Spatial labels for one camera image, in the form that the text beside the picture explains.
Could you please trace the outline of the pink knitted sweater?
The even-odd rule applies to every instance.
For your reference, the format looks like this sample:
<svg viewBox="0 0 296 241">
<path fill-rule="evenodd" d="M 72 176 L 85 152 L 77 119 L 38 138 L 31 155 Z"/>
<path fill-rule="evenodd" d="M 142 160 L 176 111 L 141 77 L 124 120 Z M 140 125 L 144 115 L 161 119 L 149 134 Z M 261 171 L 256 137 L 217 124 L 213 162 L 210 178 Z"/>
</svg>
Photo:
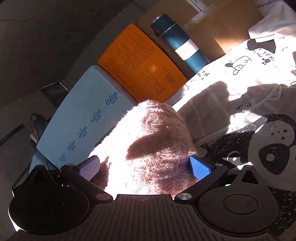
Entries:
<svg viewBox="0 0 296 241">
<path fill-rule="evenodd" d="M 175 197 L 197 183 L 189 159 L 196 153 L 185 121 L 169 105 L 146 100 L 129 110 L 90 153 L 100 159 L 94 184 L 119 194 Z"/>
</svg>

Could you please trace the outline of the light blue tissue carton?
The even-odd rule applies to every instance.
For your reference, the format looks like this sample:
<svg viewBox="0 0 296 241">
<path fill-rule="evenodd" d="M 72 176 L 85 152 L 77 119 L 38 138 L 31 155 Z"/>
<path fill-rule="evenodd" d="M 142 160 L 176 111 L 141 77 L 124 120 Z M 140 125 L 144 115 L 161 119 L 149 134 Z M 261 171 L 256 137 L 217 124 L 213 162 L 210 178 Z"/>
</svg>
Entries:
<svg viewBox="0 0 296 241">
<path fill-rule="evenodd" d="M 80 164 L 135 105 L 113 77 L 92 65 L 57 108 L 37 150 L 56 168 Z"/>
</svg>

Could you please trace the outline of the orange printed box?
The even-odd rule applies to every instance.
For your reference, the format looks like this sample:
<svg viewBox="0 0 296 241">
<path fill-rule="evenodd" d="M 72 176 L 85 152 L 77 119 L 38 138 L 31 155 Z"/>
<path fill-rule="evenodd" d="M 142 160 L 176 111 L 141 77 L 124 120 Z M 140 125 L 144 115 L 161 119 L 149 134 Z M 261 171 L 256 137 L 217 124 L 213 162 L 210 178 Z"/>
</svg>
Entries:
<svg viewBox="0 0 296 241">
<path fill-rule="evenodd" d="M 164 102 L 187 78 L 137 25 L 130 24 L 98 59 L 137 102 Z"/>
</svg>

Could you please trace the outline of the small dark grey cloth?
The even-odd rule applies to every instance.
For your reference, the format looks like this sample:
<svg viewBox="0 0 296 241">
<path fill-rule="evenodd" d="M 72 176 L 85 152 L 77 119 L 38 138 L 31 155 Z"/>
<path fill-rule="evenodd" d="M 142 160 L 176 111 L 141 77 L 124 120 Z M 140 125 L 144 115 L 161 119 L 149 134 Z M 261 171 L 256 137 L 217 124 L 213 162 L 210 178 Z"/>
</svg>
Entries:
<svg viewBox="0 0 296 241">
<path fill-rule="evenodd" d="M 256 42 L 254 39 L 247 41 L 248 50 L 252 51 L 255 49 L 265 49 L 271 53 L 275 53 L 276 45 L 274 40 L 269 40 L 265 42 Z"/>
</svg>

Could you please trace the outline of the brown cardboard box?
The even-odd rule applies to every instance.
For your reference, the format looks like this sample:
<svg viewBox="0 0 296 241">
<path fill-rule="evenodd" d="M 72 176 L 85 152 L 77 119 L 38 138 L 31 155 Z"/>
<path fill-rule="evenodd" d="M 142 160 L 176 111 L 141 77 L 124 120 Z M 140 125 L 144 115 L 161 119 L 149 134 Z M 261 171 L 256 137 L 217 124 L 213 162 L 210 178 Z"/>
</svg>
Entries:
<svg viewBox="0 0 296 241">
<path fill-rule="evenodd" d="M 150 27 L 162 14 L 169 15 L 181 26 L 210 62 L 248 39 L 249 28 L 263 18 L 254 1 L 157 1 L 139 18 L 137 25 L 188 79 L 194 75 L 192 70 Z"/>
</svg>

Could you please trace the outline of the blue thermos bottle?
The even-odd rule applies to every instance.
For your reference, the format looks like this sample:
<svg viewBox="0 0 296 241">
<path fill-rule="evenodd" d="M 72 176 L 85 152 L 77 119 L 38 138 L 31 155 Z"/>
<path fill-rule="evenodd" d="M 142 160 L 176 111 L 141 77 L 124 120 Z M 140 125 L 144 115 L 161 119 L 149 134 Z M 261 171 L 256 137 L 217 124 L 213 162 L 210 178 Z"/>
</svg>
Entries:
<svg viewBox="0 0 296 241">
<path fill-rule="evenodd" d="M 154 34 L 162 38 L 187 64 L 194 74 L 209 64 L 199 47 L 170 16 L 157 16 L 150 24 Z"/>
</svg>

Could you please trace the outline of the white folded cloth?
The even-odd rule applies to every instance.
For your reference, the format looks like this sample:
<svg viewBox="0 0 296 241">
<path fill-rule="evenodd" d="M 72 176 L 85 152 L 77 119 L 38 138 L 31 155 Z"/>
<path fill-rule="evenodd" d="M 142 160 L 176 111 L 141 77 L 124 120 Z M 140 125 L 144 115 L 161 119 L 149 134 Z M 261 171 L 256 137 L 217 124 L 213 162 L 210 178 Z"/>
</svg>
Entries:
<svg viewBox="0 0 296 241">
<path fill-rule="evenodd" d="M 295 11 L 285 2 L 277 1 L 270 12 L 249 30 L 250 39 L 266 42 L 295 33 Z"/>
</svg>

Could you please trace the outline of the white printed tote bag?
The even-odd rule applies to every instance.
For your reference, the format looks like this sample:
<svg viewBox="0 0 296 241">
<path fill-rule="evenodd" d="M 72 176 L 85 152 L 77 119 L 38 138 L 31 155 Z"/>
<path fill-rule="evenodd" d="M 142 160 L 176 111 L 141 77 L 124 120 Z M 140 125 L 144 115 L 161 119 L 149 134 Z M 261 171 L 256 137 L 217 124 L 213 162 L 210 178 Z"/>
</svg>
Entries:
<svg viewBox="0 0 296 241">
<path fill-rule="evenodd" d="M 253 0 L 263 16 L 267 16 L 281 0 Z"/>
</svg>

